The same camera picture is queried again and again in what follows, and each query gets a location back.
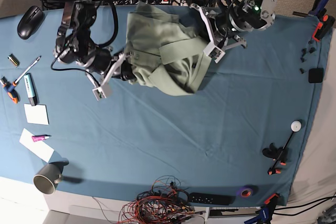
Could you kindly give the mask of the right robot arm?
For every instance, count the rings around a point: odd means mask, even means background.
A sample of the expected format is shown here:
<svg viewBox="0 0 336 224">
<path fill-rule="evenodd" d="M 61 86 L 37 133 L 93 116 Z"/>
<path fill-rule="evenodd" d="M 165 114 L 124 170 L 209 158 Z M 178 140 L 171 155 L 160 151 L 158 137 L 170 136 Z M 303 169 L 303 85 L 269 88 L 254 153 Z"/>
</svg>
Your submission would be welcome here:
<svg viewBox="0 0 336 224">
<path fill-rule="evenodd" d="M 84 72 L 86 77 L 98 88 L 102 82 L 94 77 L 94 73 L 102 76 L 104 81 L 112 78 L 123 81 L 135 78 L 127 55 L 112 55 L 108 48 L 114 42 L 119 31 L 118 15 L 112 0 L 101 0 L 108 3 L 112 11 L 113 34 L 102 44 L 91 39 L 91 26 L 97 18 L 98 6 L 94 0 L 67 0 L 64 6 L 61 25 L 57 31 L 54 49 L 55 60 L 64 64 L 75 62 L 77 71 Z"/>
</svg>

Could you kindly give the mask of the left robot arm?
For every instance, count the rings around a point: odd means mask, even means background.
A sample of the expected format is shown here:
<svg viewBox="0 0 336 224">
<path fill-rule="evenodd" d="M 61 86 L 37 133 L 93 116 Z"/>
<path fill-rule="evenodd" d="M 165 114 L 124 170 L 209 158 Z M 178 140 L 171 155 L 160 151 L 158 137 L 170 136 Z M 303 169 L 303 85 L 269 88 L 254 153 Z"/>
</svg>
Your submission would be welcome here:
<svg viewBox="0 0 336 224">
<path fill-rule="evenodd" d="M 217 0 L 220 12 L 191 4 L 200 13 L 209 37 L 204 53 L 221 56 L 226 50 L 242 46 L 246 40 L 239 35 L 253 30 L 265 30 L 275 21 L 277 0 Z"/>
</svg>

